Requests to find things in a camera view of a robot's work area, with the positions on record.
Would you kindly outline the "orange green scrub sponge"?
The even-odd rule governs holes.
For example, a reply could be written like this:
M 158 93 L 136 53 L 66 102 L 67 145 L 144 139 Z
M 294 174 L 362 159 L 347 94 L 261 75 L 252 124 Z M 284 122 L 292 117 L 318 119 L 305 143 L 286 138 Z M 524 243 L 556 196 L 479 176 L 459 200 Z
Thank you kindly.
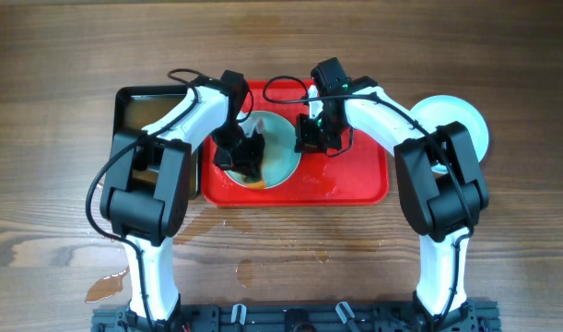
M 263 190 L 266 188 L 266 182 L 264 179 L 244 178 L 243 185 L 253 190 Z

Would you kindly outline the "light blue plate top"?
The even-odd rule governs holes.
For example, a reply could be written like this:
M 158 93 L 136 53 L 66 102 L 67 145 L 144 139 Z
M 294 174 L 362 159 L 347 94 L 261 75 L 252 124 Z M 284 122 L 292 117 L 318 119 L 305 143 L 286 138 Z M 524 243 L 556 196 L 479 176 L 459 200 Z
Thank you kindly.
M 266 112 L 253 111 L 249 119 L 240 124 L 245 134 L 253 129 L 264 136 L 265 148 L 262 161 L 262 179 L 266 182 L 265 189 L 271 189 L 287 181 L 299 166 L 301 154 L 294 150 L 295 127 L 283 116 Z M 235 184 L 243 185 L 247 178 L 233 171 L 225 174 Z

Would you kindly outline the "light blue plate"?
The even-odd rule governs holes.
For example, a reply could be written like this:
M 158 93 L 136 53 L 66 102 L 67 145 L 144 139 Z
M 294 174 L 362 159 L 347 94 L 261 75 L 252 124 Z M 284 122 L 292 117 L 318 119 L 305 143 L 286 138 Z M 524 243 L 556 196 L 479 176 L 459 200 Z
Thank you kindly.
M 439 125 L 459 122 L 470 134 L 477 159 L 482 161 L 486 156 L 489 145 L 487 123 L 468 101 L 451 95 L 431 96 L 417 103 L 410 113 L 430 133 Z
M 266 112 L 253 111 L 249 119 L 240 124 L 245 134 L 253 129 L 264 136 L 265 148 L 262 161 L 262 179 L 266 182 L 265 189 L 271 189 L 287 181 L 299 166 L 301 154 L 294 150 L 295 127 L 283 116 Z M 233 171 L 225 174 L 235 184 L 243 185 L 247 178 Z

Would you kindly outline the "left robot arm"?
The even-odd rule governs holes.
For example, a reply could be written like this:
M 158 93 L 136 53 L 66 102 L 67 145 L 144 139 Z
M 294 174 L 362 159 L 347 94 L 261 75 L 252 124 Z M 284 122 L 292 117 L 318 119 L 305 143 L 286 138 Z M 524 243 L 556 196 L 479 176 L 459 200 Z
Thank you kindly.
M 95 331 L 182 331 L 181 295 L 173 277 L 173 238 L 182 225 L 190 194 L 193 154 L 207 137 L 217 145 L 215 164 L 251 180 L 261 178 L 264 136 L 239 117 L 251 96 L 241 73 L 215 79 L 197 73 L 171 86 L 126 87 L 118 91 L 111 154 L 94 178 L 102 184 L 100 214 L 111 223 L 108 238 L 125 248 L 133 296 L 112 320 L 94 313 Z M 124 124 L 134 100 L 178 97 L 180 102 L 153 124 Z

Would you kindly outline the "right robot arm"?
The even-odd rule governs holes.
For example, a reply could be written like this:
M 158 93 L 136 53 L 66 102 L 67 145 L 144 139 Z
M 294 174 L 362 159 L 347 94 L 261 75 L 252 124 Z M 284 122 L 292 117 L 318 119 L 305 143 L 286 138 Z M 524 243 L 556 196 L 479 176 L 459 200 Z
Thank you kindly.
M 433 331 L 459 322 L 467 246 L 489 200 L 480 168 L 489 143 L 483 116 L 450 95 L 406 109 L 370 77 L 350 78 L 336 58 L 317 64 L 311 78 L 295 150 L 335 157 L 351 129 L 393 155 L 401 209 L 420 237 L 416 308 Z

